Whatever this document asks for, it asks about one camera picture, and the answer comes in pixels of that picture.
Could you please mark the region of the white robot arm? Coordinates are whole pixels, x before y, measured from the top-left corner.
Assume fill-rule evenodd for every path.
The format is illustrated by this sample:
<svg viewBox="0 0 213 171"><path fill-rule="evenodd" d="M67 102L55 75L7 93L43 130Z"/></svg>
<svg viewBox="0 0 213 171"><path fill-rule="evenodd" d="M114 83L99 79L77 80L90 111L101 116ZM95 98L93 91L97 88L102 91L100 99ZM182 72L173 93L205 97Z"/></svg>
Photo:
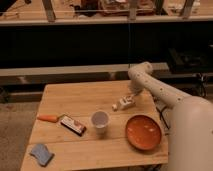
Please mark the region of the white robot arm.
<svg viewBox="0 0 213 171"><path fill-rule="evenodd" d="M213 171L213 103L153 78L152 72L149 62L132 66L130 90L146 89L171 108L168 171Z"/></svg>

